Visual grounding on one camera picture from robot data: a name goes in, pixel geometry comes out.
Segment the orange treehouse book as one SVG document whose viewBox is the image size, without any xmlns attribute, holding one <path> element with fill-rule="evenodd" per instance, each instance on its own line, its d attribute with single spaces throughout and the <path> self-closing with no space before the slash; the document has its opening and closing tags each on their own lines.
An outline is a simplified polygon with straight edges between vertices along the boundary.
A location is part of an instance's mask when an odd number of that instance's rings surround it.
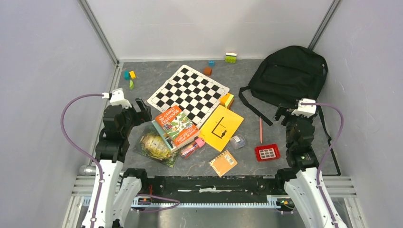
<svg viewBox="0 0 403 228">
<path fill-rule="evenodd" d="M 155 118 L 158 125 L 177 148 L 199 136 L 199 128 L 175 105 Z"/>
</svg>

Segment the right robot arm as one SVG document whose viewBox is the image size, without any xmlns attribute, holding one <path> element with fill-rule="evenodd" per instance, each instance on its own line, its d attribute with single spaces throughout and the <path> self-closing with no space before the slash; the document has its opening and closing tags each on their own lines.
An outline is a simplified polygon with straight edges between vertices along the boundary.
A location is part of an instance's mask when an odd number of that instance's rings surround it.
<svg viewBox="0 0 403 228">
<path fill-rule="evenodd" d="M 321 162 L 311 146 L 314 139 L 314 118 L 322 106 L 303 98 L 295 107 L 280 105 L 275 120 L 283 117 L 286 128 L 286 159 L 289 167 L 279 169 L 274 186 L 277 192 L 288 194 L 307 228 L 345 228 L 324 184 Z"/>
</svg>

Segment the black backpack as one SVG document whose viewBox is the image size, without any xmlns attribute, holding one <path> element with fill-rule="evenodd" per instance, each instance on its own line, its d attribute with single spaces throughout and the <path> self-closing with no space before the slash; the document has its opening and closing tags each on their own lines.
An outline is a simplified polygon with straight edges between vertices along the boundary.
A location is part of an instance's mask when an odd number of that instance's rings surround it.
<svg viewBox="0 0 403 228">
<path fill-rule="evenodd" d="M 314 51 L 301 46 L 289 46 L 266 57 L 249 81 L 240 88 L 239 98 L 262 121 L 272 125 L 263 113 L 252 106 L 243 92 L 250 90 L 253 97 L 278 107 L 296 105 L 298 100 L 317 100 L 328 73 L 326 60 Z M 317 115 L 323 122 L 323 112 Z"/>
</svg>

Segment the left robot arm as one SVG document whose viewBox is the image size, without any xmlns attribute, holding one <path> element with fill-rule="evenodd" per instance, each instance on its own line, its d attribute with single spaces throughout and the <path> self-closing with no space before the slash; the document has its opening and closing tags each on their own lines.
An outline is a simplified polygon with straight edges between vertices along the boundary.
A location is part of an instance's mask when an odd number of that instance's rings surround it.
<svg viewBox="0 0 403 228">
<path fill-rule="evenodd" d="M 149 189 L 144 169 L 130 168 L 120 174 L 129 148 L 128 137 L 135 126 L 149 122 L 151 108 L 137 98 L 140 111 L 127 101 L 104 110 L 104 127 L 96 145 L 96 178 L 83 228 L 122 228 L 137 193 Z"/>
</svg>

